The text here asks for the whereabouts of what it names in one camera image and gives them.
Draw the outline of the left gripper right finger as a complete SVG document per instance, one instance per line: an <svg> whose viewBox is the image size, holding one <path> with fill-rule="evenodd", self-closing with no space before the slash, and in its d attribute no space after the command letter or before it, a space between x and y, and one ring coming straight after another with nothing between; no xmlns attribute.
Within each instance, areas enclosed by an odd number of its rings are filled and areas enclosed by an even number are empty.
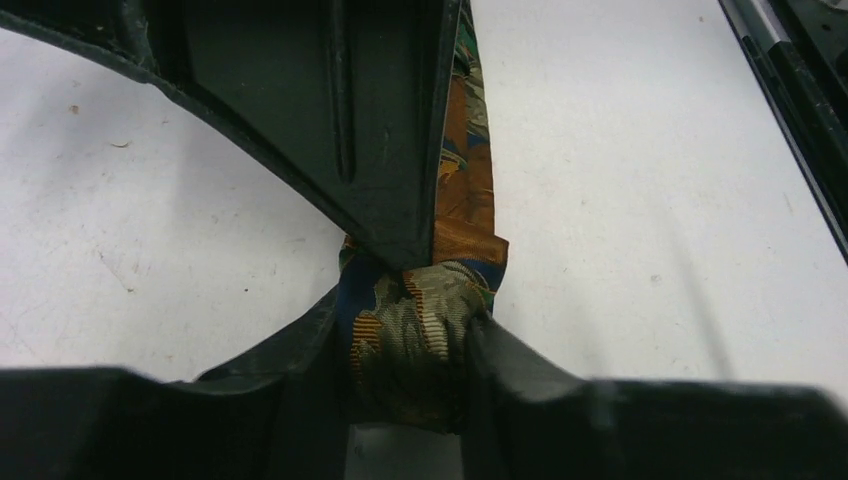
<svg viewBox="0 0 848 480"><path fill-rule="evenodd" d="M843 479L847 415L801 386L582 379L494 320L466 336L468 479Z"/></svg>

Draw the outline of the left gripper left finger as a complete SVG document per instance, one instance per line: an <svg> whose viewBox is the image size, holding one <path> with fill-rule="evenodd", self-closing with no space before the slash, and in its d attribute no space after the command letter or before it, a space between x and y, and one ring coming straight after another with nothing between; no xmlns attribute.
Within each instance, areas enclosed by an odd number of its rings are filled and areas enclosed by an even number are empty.
<svg viewBox="0 0 848 480"><path fill-rule="evenodd" d="M191 382L112 367L1 374L5 479L340 479L335 296Z"/></svg>

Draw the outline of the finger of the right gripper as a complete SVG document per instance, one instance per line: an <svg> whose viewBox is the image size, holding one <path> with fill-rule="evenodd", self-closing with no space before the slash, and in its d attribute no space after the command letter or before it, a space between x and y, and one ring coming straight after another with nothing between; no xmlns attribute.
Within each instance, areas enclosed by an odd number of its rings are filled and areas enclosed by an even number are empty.
<svg viewBox="0 0 848 480"><path fill-rule="evenodd" d="M431 259L457 1L18 1L3 28L155 86L397 269Z"/></svg>

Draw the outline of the orange green patterned tie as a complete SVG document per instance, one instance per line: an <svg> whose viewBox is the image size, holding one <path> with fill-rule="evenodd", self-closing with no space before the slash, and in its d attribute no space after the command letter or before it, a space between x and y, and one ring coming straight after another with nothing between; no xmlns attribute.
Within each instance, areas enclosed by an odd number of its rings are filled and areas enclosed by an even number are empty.
<svg viewBox="0 0 848 480"><path fill-rule="evenodd" d="M435 186L432 261L393 270L346 238L336 320L356 423L454 433L467 415L465 336L508 260L495 231L489 121L471 5L460 9Z"/></svg>

